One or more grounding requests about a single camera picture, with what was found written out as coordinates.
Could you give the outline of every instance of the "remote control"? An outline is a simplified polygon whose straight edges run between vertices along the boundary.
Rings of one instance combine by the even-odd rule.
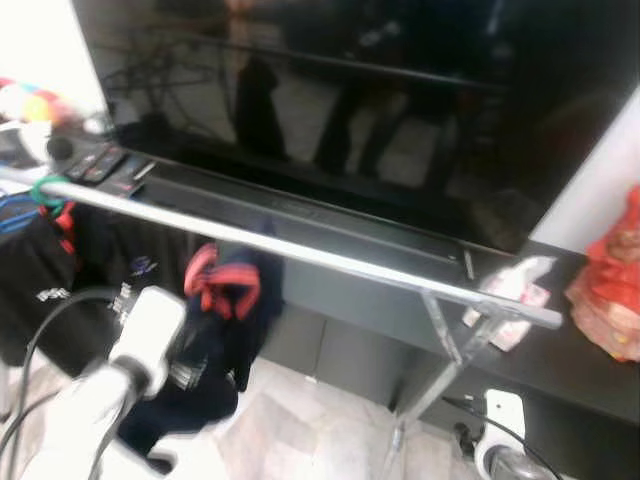
[[[98,186],[98,190],[119,197],[130,197],[142,186],[142,177],[154,165],[144,157],[129,155],[122,166]]]
[[[107,152],[94,163],[82,178],[87,183],[100,183],[109,176],[111,172],[126,157],[126,153],[120,148],[111,146]]]
[[[102,155],[107,151],[106,145],[100,145],[98,148],[92,149],[89,153],[84,155],[80,160],[73,164],[73,166],[65,172],[65,175],[74,182],[78,182],[82,179],[87,170],[98,161]]]

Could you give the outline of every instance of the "red trim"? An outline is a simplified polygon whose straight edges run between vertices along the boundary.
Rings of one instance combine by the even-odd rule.
[[[75,205],[75,202],[67,202],[62,208],[60,215],[53,219],[53,223],[62,231],[62,238],[59,240],[60,245],[69,255],[73,255],[76,251],[74,246],[75,232],[73,230],[73,217],[71,216],[71,210],[73,210]],[[40,205],[38,212],[43,217],[49,217],[50,212],[44,205]]]
[[[208,243],[193,256],[185,272],[184,292],[187,296],[200,294],[203,311],[213,310],[224,319],[243,320],[260,297],[260,273],[253,265],[234,263],[213,269],[218,249]],[[231,305],[223,294],[226,285],[246,286],[247,292]]]
[[[206,283],[205,268],[213,267],[218,260],[218,249],[213,243],[207,243],[195,253],[184,274],[184,293],[187,296],[202,291]]]

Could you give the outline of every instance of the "white device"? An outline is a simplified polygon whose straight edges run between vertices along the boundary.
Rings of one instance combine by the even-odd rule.
[[[515,393],[490,389],[484,394],[487,403],[487,418],[504,425],[509,430],[525,437],[524,408],[522,399]],[[483,480],[492,480],[491,453],[497,448],[508,447],[517,452],[524,453],[522,444],[490,423],[485,424],[484,435],[475,449],[474,461],[476,468]]]
[[[166,380],[167,349],[184,319],[180,299],[158,287],[142,290],[109,361],[52,400],[40,450],[22,479],[96,478],[96,459],[119,422],[138,398],[155,395]]]

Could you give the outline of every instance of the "clothing pile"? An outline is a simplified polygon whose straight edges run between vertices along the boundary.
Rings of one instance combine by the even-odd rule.
[[[129,447],[146,456],[168,433],[195,432],[235,412],[282,311],[282,269],[280,257],[249,249],[219,262],[215,245],[198,250],[185,275],[187,321],[169,380],[120,425]]]
[[[262,231],[274,234],[271,225]],[[220,254],[209,238],[80,204],[66,204],[56,217],[43,208],[0,244],[0,258],[0,355],[12,366],[22,364],[47,314],[75,291],[156,285],[185,298],[169,378],[120,428],[142,455],[166,433],[195,431],[235,411],[282,310],[280,257],[247,248]],[[120,330],[113,306],[78,303],[47,328],[39,347],[76,376],[106,358]]]

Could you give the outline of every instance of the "white wall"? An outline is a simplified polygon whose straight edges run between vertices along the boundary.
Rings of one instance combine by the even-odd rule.
[[[84,114],[104,111],[71,0],[0,0],[0,19],[0,76],[61,94]]]
[[[584,253],[623,213],[635,183],[640,183],[640,87],[530,238]]]

